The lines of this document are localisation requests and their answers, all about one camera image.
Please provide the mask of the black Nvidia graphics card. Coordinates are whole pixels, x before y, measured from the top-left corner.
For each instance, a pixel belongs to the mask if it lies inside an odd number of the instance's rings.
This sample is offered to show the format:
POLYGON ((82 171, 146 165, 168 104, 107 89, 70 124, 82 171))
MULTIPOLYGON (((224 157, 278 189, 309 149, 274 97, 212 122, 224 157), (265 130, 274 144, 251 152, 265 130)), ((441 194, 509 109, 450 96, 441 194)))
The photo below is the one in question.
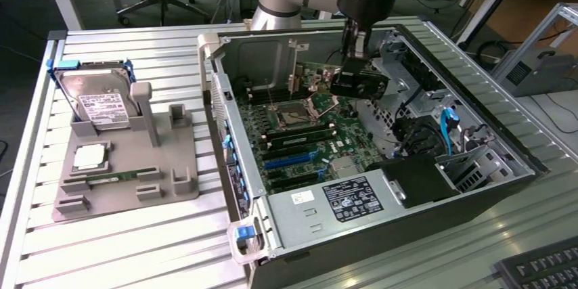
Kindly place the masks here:
POLYGON ((326 58, 321 68, 314 72, 306 72, 303 62, 298 62, 298 52, 309 49, 307 43, 299 43, 297 39, 289 40, 289 48, 294 53, 293 71, 289 75, 287 88, 290 94, 301 90, 309 82, 307 90, 311 93, 321 92, 331 95, 358 99, 381 99, 387 90, 389 78, 378 72, 365 69, 366 61, 350 59, 335 49, 326 58))

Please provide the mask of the metal socket cover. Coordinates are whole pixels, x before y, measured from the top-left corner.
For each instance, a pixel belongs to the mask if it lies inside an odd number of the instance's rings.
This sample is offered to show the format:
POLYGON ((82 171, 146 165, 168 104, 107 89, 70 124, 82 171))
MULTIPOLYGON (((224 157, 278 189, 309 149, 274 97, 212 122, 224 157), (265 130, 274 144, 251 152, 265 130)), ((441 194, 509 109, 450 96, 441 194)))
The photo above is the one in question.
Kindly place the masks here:
POLYGON ((319 119, 339 104, 338 97, 326 93, 314 93, 306 99, 306 109, 313 118, 319 119))

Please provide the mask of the silver drive cage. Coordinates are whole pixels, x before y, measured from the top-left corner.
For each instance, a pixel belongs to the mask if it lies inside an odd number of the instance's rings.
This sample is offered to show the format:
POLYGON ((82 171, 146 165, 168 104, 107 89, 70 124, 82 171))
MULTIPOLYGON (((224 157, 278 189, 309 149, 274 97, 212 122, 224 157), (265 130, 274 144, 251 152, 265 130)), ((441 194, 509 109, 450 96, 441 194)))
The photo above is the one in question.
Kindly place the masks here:
POLYGON ((430 114, 451 97, 434 72, 418 58, 386 60, 375 58, 370 68, 389 78, 381 99, 357 102, 359 118, 381 126, 389 126, 402 116, 430 114))

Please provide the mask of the thin locking lever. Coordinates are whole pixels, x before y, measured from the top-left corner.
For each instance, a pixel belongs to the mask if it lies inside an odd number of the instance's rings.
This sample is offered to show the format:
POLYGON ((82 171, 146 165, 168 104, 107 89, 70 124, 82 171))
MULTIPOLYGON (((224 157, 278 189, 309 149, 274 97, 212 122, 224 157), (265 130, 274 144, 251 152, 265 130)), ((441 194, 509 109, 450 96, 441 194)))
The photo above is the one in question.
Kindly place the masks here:
POLYGON ((267 96, 269 96, 269 100, 270 100, 270 109, 275 112, 278 110, 278 108, 277 108, 275 102, 273 100, 274 87, 271 86, 271 83, 269 82, 269 80, 267 79, 265 79, 265 80, 267 83, 267 96))

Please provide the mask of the green motherboard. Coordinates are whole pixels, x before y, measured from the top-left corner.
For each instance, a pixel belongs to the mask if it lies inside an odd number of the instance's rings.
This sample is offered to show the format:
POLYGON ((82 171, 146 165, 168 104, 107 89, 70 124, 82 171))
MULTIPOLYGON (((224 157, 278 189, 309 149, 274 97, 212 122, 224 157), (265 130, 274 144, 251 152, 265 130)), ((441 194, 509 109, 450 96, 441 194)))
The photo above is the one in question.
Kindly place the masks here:
MULTIPOLYGON (((274 88, 273 100, 275 105, 283 102, 303 102, 306 104, 306 99, 311 94, 314 93, 309 92, 306 89, 290 94, 287 89, 274 88)), ((258 172, 269 194, 286 192, 282 191, 275 193, 270 189, 270 183, 275 179, 297 177, 315 172, 319 173, 321 179, 317 183, 310 183, 307 186, 339 179, 331 168, 331 161, 335 158, 350 156, 362 169, 362 172, 365 172, 365 168, 371 163, 379 162, 385 159, 385 155, 375 143, 374 134, 367 130, 367 127, 359 118, 357 101, 354 99, 338 97, 339 104, 337 107, 319 119, 311 117, 310 125, 282 130, 278 128, 277 118, 270 109, 267 90, 245 88, 236 95, 239 113, 245 130, 247 132, 250 148, 253 150, 258 172), (337 136, 334 139, 303 145, 309 146, 309 149, 311 150, 310 152, 317 153, 317 156, 310 163, 302 163, 273 170, 265 169, 265 163, 273 161, 262 160, 262 154, 266 151, 270 151, 265 139, 266 134, 329 124, 333 124, 337 129, 337 136)))

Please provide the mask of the black expansion slot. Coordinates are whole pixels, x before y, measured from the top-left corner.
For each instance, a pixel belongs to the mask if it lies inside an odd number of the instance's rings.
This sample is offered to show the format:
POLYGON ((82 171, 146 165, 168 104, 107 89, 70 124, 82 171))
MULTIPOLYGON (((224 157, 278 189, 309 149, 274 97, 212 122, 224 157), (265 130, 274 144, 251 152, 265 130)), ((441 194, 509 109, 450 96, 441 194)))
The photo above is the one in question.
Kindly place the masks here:
POLYGON ((310 151, 311 150, 309 149, 309 146, 294 146, 290 148, 270 150, 262 154, 262 160, 265 160, 265 161, 275 160, 278 158, 285 158, 285 157, 289 157, 291 155, 307 154, 307 153, 310 153, 310 151))
POLYGON ((310 183, 317 183, 321 179, 319 173, 309 173, 297 177, 275 179, 270 183, 270 189, 278 193, 297 187, 307 186, 310 183))

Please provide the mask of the silver chipset heatsink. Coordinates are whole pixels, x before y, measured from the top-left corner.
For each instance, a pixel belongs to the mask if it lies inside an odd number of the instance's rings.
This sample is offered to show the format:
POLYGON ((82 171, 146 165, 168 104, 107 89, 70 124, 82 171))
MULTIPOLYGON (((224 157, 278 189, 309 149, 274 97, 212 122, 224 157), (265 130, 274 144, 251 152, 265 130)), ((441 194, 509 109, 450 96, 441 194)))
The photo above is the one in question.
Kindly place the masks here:
POLYGON ((331 168, 338 178, 350 177, 362 172, 362 169, 350 156, 335 158, 331 161, 331 168))

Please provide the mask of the blue expansion slot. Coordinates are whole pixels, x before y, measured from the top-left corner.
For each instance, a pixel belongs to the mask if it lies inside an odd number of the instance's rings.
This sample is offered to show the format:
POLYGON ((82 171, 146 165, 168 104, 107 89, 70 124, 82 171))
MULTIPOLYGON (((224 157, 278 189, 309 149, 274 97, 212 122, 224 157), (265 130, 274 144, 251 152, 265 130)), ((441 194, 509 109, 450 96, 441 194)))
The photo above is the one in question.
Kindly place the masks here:
POLYGON ((315 152, 310 152, 307 154, 302 154, 298 156, 291 156, 287 158, 282 158, 279 160, 273 160, 265 163, 265 169, 273 170, 278 168, 283 168, 286 166, 293 166, 302 163, 310 163, 317 156, 315 152))

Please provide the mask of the grey computer tower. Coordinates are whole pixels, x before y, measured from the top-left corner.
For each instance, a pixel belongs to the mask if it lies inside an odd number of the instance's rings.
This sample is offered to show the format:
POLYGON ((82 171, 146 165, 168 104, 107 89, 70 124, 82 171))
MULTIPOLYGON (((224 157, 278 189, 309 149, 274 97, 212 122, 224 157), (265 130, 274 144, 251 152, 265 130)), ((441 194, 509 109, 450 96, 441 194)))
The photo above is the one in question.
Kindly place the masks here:
POLYGON ((553 48, 529 50, 506 71, 499 62, 490 75, 513 97, 578 90, 578 58, 553 48))

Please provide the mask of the black plastic air shroud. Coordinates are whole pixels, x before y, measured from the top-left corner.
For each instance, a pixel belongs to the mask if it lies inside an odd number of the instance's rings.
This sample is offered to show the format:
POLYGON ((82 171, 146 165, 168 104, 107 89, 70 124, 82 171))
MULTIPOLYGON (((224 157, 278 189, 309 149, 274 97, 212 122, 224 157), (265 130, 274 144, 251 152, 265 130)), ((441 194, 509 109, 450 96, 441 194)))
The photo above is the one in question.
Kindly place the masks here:
POLYGON ((450 185, 437 159, 415 154, 371 163, 365 171, 382 170, 387 183, 394 183, 394 196, 405 208, 451 198, 461 192, 450 185))

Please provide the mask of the black office chair base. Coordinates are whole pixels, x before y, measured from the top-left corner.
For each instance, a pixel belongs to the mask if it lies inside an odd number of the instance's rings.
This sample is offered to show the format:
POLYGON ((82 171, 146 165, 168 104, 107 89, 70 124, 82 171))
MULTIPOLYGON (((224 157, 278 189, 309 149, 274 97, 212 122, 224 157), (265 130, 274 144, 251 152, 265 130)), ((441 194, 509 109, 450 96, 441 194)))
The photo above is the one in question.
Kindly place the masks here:
POLYGON ((168 12, 170 6, 172 5, 174 7, 184 9, 187 12, 199 16, 203 19, 203 22, 207 24, 211 21, 210 14, 202 8, 199 8, 195 5, 195 3, 196 3, 196 0, 187 0, 187 2, 182 2, 180 0, 140 0, 134 5, 128 5, 127 7, 123 7, 122 9, 116 10, 118 21, 119 21, 120 25, 128 27, 130 26, 130 18, 127 17, 127 14, 134 14, 140 9, 144 9, 147 7, 158 6, 159 11, 160 11, 159 23, 160 23, 160 26, 164 26, 166 25, 166 13, 168 12))

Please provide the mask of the silver perforated disk bay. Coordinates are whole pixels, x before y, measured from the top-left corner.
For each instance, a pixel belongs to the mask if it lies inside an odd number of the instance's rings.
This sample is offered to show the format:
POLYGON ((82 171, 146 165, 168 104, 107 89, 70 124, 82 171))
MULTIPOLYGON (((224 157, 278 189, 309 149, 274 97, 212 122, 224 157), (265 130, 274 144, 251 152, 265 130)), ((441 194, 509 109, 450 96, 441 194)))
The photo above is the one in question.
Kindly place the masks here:
POLYGON ((462 193, 517 178, 506 160, 489 146, 481 146, 453 156, 442 155, 435 159, 442 172, 462 193))

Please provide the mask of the blue case release latch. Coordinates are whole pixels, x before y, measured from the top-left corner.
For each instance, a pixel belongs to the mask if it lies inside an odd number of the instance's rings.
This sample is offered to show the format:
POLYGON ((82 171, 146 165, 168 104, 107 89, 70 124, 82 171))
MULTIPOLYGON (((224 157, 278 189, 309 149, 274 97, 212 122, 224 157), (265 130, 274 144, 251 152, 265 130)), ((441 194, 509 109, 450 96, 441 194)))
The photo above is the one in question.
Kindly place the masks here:
POLYGON ((234 238, 238 242, 245 242, 255 237, 255 227, 253 225, 238 226, 234 229, 234 238))

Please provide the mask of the silver CPU chip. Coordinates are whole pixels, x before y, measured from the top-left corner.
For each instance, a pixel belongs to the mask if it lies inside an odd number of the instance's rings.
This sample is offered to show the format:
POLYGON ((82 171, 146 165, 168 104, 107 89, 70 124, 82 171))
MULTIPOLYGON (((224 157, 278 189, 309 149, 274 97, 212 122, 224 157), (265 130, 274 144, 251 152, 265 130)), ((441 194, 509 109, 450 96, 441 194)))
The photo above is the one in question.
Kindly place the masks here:
POLYGON ((106 145, 100 143, 78 147, 72 167, 76 170, 98 168, 104 163, 106 152, 106 145))

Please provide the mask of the aluminium profile frame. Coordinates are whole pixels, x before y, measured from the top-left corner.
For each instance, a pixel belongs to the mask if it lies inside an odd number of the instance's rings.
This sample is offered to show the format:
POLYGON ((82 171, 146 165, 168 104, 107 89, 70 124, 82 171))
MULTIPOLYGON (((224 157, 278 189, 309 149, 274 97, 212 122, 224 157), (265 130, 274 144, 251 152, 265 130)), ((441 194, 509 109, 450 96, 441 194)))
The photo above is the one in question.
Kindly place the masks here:
POLYGON ((558 3, 521 46, 511 54, 507 54, 502 58, 495 66, 491 73, 495 81, 502 82, 506 79, 509 73, 526 55, 526 52, 530 51, 541 41, 552 41, 549 46, 557 49, 576 32, 578 32, 578 3, 558 3), (554 28, 560 20, 565 20, 568 26, 564 27, 560 32, 548 35, 549 30, 554 28))

